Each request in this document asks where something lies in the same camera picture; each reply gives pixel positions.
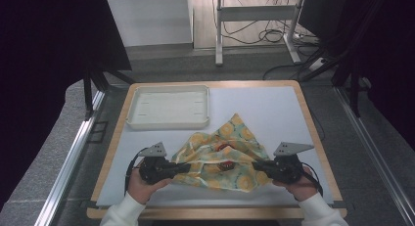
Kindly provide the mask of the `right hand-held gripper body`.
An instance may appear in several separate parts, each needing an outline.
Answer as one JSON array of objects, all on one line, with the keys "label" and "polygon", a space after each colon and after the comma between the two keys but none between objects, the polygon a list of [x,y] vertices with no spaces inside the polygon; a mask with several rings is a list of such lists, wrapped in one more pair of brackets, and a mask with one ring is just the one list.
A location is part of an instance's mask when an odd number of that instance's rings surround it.
[{"label": "right hand-held gripper body", "polygon": [[298,182],[303,174],[303,167],[298,157],[299,153],[313,149],[313,145],[281,142],[273,153],[274,160],[266,164],[266,175],[284,184]]}]

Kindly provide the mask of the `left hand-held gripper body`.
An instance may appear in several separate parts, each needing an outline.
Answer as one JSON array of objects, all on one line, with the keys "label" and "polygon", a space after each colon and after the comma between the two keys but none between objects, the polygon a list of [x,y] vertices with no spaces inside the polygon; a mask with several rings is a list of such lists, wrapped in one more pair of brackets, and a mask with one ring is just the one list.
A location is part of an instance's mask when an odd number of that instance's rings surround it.
[{"label": "left hand-held gripper body", "polygon": [[166,150],[162,142],[142,149],[138,156],[143,158],[139,172],[147,184],[154,185],[163,179],[172,179],[178,173],[178,165],[165,158]]}]

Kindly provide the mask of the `lemon print cloth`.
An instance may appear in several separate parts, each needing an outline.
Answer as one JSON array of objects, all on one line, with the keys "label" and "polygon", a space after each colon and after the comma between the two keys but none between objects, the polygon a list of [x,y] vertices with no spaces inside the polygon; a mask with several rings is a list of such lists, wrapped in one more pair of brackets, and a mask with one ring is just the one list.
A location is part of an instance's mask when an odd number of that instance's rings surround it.
[{"label": "lemon print cloth", "polygon": [[269,160],[269,155],[235,113],[213,133],[196,132],[190,136],[172,157],[175,163],[189,163],[190,170],[177,174],[173,181],[248,193],[270,182],[264,172],[254,169],[257,160]]}]

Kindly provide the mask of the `person's left hand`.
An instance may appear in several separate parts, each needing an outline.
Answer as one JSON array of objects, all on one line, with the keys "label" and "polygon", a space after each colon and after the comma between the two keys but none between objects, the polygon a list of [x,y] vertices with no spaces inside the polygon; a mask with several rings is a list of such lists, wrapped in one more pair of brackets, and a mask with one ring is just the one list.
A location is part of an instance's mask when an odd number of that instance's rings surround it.
[{"label": "person's left hand", "polygon": [[139,169],[134,168],[130,175],[127,193],[140,204],[146,204],[151,195],[158,189],[161,189],[171,183],[171,179],[163,179],[156,184],[150,185],[146,183],[140,175]]}]

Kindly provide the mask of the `person's right hand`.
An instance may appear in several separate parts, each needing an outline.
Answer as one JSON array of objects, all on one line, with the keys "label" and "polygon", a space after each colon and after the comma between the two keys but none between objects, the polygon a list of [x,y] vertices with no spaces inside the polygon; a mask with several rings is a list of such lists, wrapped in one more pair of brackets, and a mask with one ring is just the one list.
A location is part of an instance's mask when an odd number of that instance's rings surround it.
[{"label": "person's right hand", "polygon": [[315,185],[304,176],[294,184],[285,184],[276,180],[273,180],[272,183],[275,186],[285,188],[298,202],[303,202],[318,193]]}]

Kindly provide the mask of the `wooden-edged table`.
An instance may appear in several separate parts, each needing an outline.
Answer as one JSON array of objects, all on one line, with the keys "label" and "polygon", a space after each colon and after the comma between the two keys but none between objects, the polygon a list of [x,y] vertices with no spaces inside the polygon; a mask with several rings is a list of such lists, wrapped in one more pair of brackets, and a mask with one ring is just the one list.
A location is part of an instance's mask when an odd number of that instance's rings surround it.
[{"label": "wooden-edged table", "polygon": [[[163,142],[173,155],[195,129],[134,130],[126,117],[139,86],[171,86],[173,83],[135,83],[129,87],[115,132],[101,169],[87,215],[102,218],[107,208],[123,198],[126,168],[138,151]],[[269,154],[281,142],[313,145],[299,155],[317,172],[325,201],[342,215],[347,214],[331,166],[318,138],[300,86],[293,80],[206,81],[190,85],[209,88],[209,124],[201,131],[210,133],[237,113]],[[151,197],[141,214],[143,220],[265,220],[300,218],[294,198],[281,187],[271,184],[250,193],[208,190],[171,184]]]}]

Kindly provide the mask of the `white plastic tray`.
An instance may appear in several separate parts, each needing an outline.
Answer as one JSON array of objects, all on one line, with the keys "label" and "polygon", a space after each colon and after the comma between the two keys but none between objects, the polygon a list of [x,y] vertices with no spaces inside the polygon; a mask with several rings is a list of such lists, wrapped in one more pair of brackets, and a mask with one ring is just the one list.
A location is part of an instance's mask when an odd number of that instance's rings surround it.
[{"label": "white plastic tray", "polygon": [[201,129],[209,124],[205,85],[139,86],[126,117],[134,130]]}]

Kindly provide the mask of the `black stand legs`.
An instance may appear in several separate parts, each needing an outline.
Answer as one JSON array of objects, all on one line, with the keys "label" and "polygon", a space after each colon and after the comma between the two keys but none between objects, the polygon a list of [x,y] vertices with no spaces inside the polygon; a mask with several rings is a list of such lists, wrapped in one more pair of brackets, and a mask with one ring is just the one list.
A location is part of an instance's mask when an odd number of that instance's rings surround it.
[{"label": "black stand legs", "polygon": [[89,120],[93,114],[93,97],[92,97],[92,86],[101,92],[106,93],[109,90],[113,89],[113,86],[110,84],[108,79],[105,76],[105,73],[108,73],[117,79],[132,85],[135,83],[135,80],[131,77],[125,75],[124,73],[118,70],[101,70],[95,68],[88,68],[83,76],[83,88],[84,88],[84,101],[85,101],[85,118],[84,120]]},{"label": "black stand legs", "polygon": [[337,68],[331,78],[331,83],[335,87],[340,87],[346,83],[347,79],[349,79],[349,107],[357,117],[360,117],[358,95],[359,92],[362,91],[362,88],[359,83],[360,72],[358,68],[358,60],[356,58],[357,48],[357,43],[350,43],[334,60],[329,61],[322,67],[307,74],[306,76],[301,77],[299,82],[306,82],[328,69]]}]

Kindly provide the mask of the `white power strip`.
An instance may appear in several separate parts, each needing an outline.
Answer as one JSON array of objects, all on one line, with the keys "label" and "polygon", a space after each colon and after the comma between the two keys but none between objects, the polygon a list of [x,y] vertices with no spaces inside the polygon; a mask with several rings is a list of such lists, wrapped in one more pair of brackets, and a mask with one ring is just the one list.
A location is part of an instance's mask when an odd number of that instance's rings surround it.
[{"label": "white power strip", "polygon": [[318,58],[314,63],[309,66],[310,71],[315,71],[321,68],[324,64],[327,63],[327,60],[324,58]]}]

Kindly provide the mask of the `white board panel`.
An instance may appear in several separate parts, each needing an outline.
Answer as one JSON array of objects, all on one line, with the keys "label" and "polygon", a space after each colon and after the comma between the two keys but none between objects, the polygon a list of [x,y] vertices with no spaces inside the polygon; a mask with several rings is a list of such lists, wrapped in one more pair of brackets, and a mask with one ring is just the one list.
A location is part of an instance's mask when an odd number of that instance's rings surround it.
[{"label": "white board panel", "polygon": [[193,42],[190,0],[109,0],[108,4],[125,47]]}]

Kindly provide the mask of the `black curtain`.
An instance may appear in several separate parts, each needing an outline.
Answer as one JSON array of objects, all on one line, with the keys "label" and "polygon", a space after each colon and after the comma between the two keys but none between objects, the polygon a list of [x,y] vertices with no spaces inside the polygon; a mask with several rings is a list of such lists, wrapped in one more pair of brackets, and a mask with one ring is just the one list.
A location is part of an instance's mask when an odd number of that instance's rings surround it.
[{"label": "black curtain", "polygon": [[87,72],[130,68],[107,0],[0,0],[0,210]]},{"label": "black curtain", "polygon": [[300,25],[340,59],[332,83],[368,79],[370,100],[415,150],[415,0],[304,0]]}]

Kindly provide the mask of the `aluminium rail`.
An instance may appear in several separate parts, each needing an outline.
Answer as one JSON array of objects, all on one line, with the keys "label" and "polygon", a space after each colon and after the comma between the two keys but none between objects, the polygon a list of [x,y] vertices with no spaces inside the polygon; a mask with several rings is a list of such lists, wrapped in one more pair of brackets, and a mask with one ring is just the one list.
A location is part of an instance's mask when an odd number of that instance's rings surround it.
[{"label": "aluminium rail", "polygon": [[350,106],[350,100],[346,92],[339,88],[334,88],[342,107],[344,108],[348,119],[350,120],[355,132],[357,133],[361,144],[365,148],[369,158],[372,160],[382,181],[389,191],[393,202],[395,203],[400,215],[407,226],[415,226],[415,207],[409,200],[401,184],[394,177],[390,167],[381,155],[378,146],[375,144],[372,136],[369,134],[362,119],[358,117]]},{"label": "aluminium rail", "polygon": [[63,166],[56,178],[56,181],[43,205],[34,226],[50,226],[58,210],[60,202],[66,191],[67,185],[71,179],[72,173],[76,167],[77,161],[87,142],[89,133],[97,118],[97,112],[105,99],[106,93],[98,91],[92,100],[92,115],[83,120],[76,133],[76,136],[70,146],[69,152],[63,163]]}]

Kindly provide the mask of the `white metal desk frame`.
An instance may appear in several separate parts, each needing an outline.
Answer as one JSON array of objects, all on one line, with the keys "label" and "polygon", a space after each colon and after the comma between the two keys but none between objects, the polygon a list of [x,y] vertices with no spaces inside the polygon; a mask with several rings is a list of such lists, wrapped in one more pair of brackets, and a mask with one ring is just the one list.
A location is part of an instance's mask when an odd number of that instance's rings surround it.
[{"label": "white metal desk frame", "polygon": [[303,0],[297,0],[293,5],[272,6],[246,6],[232,7],[224,6],[224,0],[216,0],[214,6],[216,20],[215,39],[215,64],[223,65],[222,31],[224,23],[229,22],[255,22],[255,21],[289,21],[288,32],[282,35],[284,43],[290,53],[294,64],[300,63],[300,56],[294,47],[294,32],[300,17]]}]

